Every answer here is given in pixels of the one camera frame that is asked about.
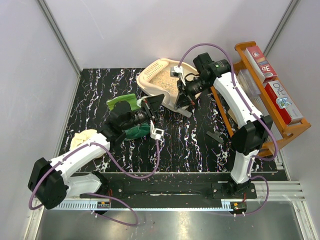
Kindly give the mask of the green litter bag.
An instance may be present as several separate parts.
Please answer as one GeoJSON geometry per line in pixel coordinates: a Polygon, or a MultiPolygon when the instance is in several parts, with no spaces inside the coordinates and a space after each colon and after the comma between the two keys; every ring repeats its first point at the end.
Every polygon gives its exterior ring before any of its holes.
{"type": "MultiPolygon", "coordinates": [[[[113,99],[108,99],[106,105],[111,112],[115,112],[116,114],[133,113],[141,109],[141,105],[138,105],[138,100],[134,93],[119,95],[113,99]]],[[[136,140],[150,134],[150,125],[148,122],[139,123],[124,131],[126,134],[125,141],[136,140]]]]}

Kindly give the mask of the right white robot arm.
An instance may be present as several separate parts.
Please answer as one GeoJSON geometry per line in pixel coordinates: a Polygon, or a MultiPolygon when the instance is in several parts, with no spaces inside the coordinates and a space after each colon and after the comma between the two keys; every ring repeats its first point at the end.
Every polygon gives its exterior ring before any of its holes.
{"type": "Polygon", "coordinates": [[[228,194],[239,198],[245,193],[245,185],[249,181],[251,159],[257,155],[268,138],[273,120],[269,115],[264,116],[250,101],[241,85],[232,73],[232,66],[225,59],[213,61],[209,54],[199,54],[193,60],[198,75],[193,80],[185,78],[181,66],[173,66],[170,70],[172,77],[178,78],[178,95],[175,109],[181,109],[196,104],[196,95],[210,87],[217,90],[237,121],[238,130],[231,136],[235,149],[235,160],[230,173],[233,182],[227,186],[228,194]]]}

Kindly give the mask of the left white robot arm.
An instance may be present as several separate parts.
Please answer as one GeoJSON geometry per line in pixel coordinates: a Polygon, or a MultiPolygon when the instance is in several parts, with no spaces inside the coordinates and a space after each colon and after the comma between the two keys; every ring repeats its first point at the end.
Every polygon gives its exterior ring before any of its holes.
{"type": "Polygon", "coordinates": [[[126,139],[126,130],[143,123],[149,123],[150,137],[159,142],[164,137],[164,131],[156,128],[159,119],[158,111],[164,99],[164,94],[147,96],[140,101],[141,107],[132,110],[128,101],[117,102],[110,111],[101,130],[88,140],[51,160],[38,159],[33,166],[27,187],[32,192],[29,208],[33,206],[33,198],[47,210],[57,207],[67,197],[77,197],[81,194],[93,194],[102,198],[108,193],[107,180],[99,173],[74,176],[74,173],[84,165],[109,154],[113,147],[120,145],[126,139]]]}

